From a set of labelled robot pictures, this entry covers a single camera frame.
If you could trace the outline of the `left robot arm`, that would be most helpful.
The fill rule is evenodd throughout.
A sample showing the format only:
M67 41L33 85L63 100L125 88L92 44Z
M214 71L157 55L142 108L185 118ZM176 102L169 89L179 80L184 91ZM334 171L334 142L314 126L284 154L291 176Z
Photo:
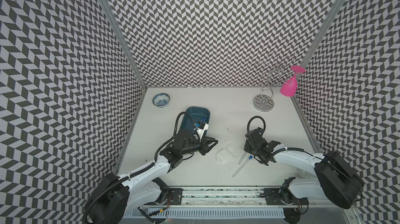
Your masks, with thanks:
M154 159L122 175L110 173L92 192L83 212L84 224L117 224L123 216L146 203L163 203L169 187L160 179L183 162L183 156L199 152L206 155L218 144L200 131L181 130L163 143Z

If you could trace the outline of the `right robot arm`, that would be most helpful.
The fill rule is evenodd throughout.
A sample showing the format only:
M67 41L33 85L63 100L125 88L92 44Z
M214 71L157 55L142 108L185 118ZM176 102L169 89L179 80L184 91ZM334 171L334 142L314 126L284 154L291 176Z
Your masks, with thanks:
M277 141L266 141L263 129L248 130L244 150L260 164L280 163L303 170L308 178L290 177L281 186L284 202L292 199L318 198L349 209L363 197L365 183L338 152L310 153L302 148L287 147Z

